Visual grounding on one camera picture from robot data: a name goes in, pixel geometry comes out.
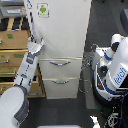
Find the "drawer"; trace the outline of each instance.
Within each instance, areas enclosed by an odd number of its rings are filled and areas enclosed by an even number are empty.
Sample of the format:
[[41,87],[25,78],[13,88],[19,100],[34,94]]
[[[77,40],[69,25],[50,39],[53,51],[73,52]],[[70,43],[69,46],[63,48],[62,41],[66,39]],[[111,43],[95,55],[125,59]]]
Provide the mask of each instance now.
[[[0,94],[6,91],[8,88],[13,87],[13,82],[0,82]],[[37,77],[36,81],[32,82],[30,93],[40,92],[39,78]]]
[[39,60],[39,66],[43,79],[79,77],[82,66],[82,58],[47,61]]
[[77,98],[79,79],[43,80],[47,99]]
[[20,66],[26,52],[28,50],[1,50],[0,67]]
[[0,49],[27,49],[27,30],[19,31],[1,31]]
[[17,74],[19,67],[0,67],[0,77],[15,77]]

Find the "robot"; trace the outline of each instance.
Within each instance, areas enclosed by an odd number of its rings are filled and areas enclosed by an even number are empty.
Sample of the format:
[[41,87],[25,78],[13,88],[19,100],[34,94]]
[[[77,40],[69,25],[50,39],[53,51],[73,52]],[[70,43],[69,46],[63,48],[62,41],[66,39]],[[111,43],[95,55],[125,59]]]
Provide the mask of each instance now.
[[[124,9],[120,20],[128,34],[128,11]],[[96,48],[92,69],[93,91],[102,104],[116,106],[128,92],[128,37],[114,34],[111,46]]]

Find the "cable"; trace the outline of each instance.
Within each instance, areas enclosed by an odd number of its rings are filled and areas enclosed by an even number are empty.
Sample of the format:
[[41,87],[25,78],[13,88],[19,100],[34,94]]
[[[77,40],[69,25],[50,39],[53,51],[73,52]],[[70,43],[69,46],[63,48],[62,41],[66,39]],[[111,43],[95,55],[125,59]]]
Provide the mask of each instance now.
[[118,128],[120,128],[120,126],[121,126],[121,122],[122,122],[122,107],[123,107],[124,98],[125,98],[125,96],[127,94],[128,94],[128,91],[125,92],[124,97],[123,97],[122,102],[121,102],[121,117],[120,117],[120,122],[119,122],[119,127]]
[[107,121],[105,122],[104,128],[107,128],[106,126],[114,128],[114,126],[118,123],[118,113],[115,113],[115,109],[116,109],[116,107],[113,107],[113,112],[107,118]]
[[91,51],[92,51],[93,54],[94,54],[94,52],[95,52],[95,51],[93,51],[93,47],[94,47],[94,46],[96,46],[96,48],[99,47],[97,44],[92,44],[92,45],[91,45]]
[[83,90],[81,90],[80,86],[78,85],[79,86],[79,91],[82,92],[82,93],[88,93],[92,89],[92,83],[89,80],[84,80],[84,81],[90,83],[90,88],[87,91],[83,91]]
[[106,0],[96,0],[96,1],[98,1],[100,4],[103,4],[103,3],[105,3],[106,2]]

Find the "sticker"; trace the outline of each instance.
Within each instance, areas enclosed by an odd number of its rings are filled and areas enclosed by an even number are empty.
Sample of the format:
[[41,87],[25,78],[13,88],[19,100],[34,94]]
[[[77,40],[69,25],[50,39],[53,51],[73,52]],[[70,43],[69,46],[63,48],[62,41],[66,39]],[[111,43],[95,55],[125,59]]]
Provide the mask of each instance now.
[[1,55],[1,58],[6,58],[6,56],[5,55]]
[[47,3],[37,4],[37,10],[39,17],[49,17],[49,6]]
[[13,35],[12,34],[7,34],[9,39],[13,39]]
[[23,58],[24,54],[13,54],[14,58]]
[[8,68],[9,70],[13,69],[13,68]]

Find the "drawer handle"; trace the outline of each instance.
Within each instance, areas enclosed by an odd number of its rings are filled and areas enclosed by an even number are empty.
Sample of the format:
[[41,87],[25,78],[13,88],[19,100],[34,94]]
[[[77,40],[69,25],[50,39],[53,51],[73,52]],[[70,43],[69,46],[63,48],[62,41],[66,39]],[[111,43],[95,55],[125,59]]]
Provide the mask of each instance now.
[[71,63],[71,61],[65,61],[65,62],[63,62],[63,63],[57,63],[57,62],[55,62],[55,61],[50,61],[50,63],[51,63],[51,64],[54,64],[54,65],[57,65],[57,66],[64,66],[64,65],[66,65],[66,64]]
[[53,80],[52,82],[56,84],[66,84],[67,82],[69,82],[69,80]]
[[8,72],[8,73],[0,73],[0,75],[15,75],[16,71],[14,72]]
[[9,59],[7,59],[7,61],[0,62],[0,64],[4,64],[4,63],[8,63],[8,62],[9,62]]
[[1,87],[1,92],[5,92],[7,90],[6,86]]

